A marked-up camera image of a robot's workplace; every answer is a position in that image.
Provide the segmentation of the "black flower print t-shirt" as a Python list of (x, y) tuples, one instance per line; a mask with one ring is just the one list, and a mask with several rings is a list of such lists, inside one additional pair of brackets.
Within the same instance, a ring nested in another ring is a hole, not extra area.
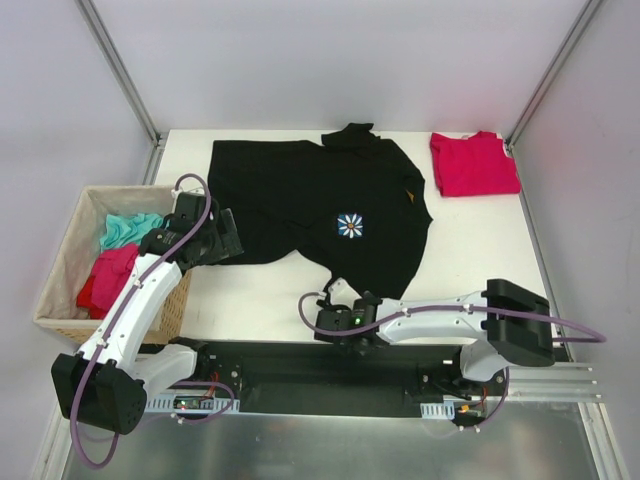
[(419, 168), (372, 124), (319, 143), (216, 140), (207, 183), (231, 210), (243, 253), (230, 265), (293, 251), (357, 292), (399, 299), (421, 264), (432, 217)]

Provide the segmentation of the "wicker laundry basket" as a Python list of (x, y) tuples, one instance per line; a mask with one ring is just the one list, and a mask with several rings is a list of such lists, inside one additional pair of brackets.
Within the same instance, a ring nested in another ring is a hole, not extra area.
[(37, 304), (34, 322), (77, 344), (84, 343), (100, 321), (77, 306), (76, 300), (100, 254), (99, 238), (106, 233), (107, 216), (164, 216), (174, 205), (171, 190), (170, 186), (84, 188)]

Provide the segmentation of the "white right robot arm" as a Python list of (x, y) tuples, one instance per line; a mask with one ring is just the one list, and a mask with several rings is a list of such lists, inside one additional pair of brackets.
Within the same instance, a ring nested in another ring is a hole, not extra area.
[(549, 302), (504, 279), (490, 279), (480, 291), (436, 301), (379, 298), (367, 292), (352, 306), (326, 300), (314, 323), (314, 338), (365, 354), (374, 347), (420, 339), (466, 343), (450, 369), (452, 387), (473, 394), (494, 374), (511, 366), (555, 364)]

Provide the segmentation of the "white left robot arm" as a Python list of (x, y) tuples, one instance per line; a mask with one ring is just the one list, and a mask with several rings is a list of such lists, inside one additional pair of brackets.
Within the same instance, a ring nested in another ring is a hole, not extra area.
[(173, 211), (141, 240), (129, 277), (96, 332), (76, 354), (54, 361), (63, 417), (126, 435), (147, 401), (169, 387), (210, 386), (216, 376), (202, 341), (172, 336), (151, 357), (137, 355), (165, 300), (192, 269), (242, 251), (231, 209), (203, 194), (178, 194)]

